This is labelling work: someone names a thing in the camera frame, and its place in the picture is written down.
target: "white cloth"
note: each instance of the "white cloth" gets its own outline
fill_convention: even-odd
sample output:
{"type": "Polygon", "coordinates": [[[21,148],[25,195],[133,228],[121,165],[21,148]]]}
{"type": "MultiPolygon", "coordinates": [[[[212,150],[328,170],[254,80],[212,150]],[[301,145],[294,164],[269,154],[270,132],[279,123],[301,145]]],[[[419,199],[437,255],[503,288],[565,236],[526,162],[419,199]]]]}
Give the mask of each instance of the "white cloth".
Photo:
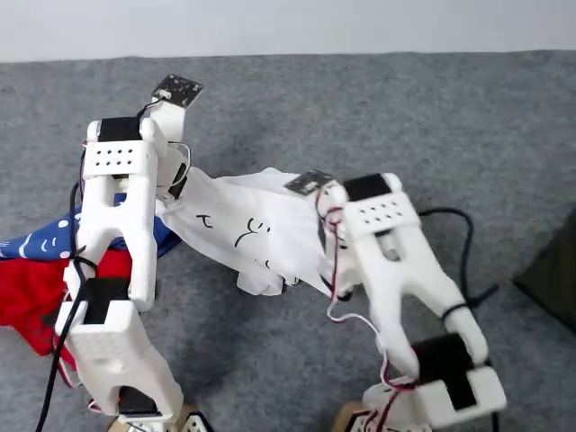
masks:
{"type": "Polygon", "coordinates": [[[210,178],[193,167],[181,197],[157,202],[157,215],[190,247],[239,271],[248,293],[277,295],[300,279],[329,295],[314,208],[284,189],[296,176],[268,168],[210,178]]]}

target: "blue cloth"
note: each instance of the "blue cloth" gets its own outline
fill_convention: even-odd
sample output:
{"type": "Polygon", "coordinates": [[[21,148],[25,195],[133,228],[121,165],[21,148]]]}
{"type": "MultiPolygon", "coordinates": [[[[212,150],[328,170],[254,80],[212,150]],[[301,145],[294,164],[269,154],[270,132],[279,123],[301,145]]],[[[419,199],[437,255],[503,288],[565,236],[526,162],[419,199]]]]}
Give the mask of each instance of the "blue cloth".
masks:
{"type": "MultiPolygon", "coordinates": [[[[125,199],[125,194],[116,195],[116,204],[125,199]]],[[[74,210],[75,227],[81,223],[82,206],[74,210]]],[[[39,261],[52,261],[70,257],[70,218],[66,214],[52,223],[26,236],[0,241],[0,259],[29,258],[39,261]]],[[[162,257],[175,247],[180,238],[167,228],[162,220],[154,217],[154,239],[157,242],[157,255],[162,257]]],[[[125,249],[126,243],[122,237],[115,238],[112,248],[125,249]]]]}

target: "red cloth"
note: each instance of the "red cloth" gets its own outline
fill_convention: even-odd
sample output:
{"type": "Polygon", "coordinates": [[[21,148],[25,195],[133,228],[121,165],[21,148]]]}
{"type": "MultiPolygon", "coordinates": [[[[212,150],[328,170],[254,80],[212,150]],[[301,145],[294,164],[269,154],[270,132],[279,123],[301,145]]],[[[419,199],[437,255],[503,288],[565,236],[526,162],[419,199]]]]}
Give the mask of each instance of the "red cloth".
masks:
{"type": "MultiPolygon", "coordinates": [[[[55,315],[66,284],[62,280],[67,259],[32,261],[25,258],[0,261],[0,326],[14,327],[40,356],[50,353],[52,326],[46,317],[55,315]]],[[[132,260],[128,250],[108,250],[96,276],[130,276],[132,260]]],[[[74,359],[66,348],[66,363],[74,359]]]]}

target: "white wall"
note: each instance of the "white wall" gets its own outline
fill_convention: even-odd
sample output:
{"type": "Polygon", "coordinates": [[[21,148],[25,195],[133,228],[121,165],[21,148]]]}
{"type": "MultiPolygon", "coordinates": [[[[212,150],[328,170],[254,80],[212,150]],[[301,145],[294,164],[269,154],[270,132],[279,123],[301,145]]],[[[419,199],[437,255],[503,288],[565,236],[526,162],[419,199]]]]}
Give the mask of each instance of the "white wall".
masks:
{"type": "Polygon", "coordinates": [[[2,0],[0,61],[576,49],[576,0],[2,0]]]}

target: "gray carpet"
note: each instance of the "gray carpet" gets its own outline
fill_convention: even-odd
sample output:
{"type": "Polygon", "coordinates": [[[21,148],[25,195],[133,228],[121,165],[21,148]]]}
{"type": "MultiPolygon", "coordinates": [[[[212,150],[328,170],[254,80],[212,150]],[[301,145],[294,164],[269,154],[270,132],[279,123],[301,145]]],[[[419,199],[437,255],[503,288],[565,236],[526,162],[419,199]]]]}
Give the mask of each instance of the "gray carpet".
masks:
{"type": "MultiPolygon", "coordinates": [[[[472,289],[503,285],[478,311],[508,395],[502,430],[574,430],[576,338],[509,280],[575,204],[576,52],[0,65],[0,237],[65,212],[87,124],[134,114],[168,72],[206,85],[185,139],[212,176],[392,171],[419,209],[471,213],[472,289]]],[[[464,225],[435,216],[424,227],[456,277],[464,225]]],[[[328,431],[341,405],[378,380],[370,330],[331,324],[327,299],[309,287],[251,297],[185,245],[161,258],[158,277],[162,295],[143,317],[149,336],[219,432],[328,431]]],[[[366,311],[365,298],[345,309],[366,311]]],[[[403,322],[414,339],[438,331],[414,301],[403,322]]],[[[49,360],[8,328],[0,352],[0,428],[32,431],[49,360]]],[[[58,385],[45,430],[102,431],[107,420],[86,401],[58,385]]]]}

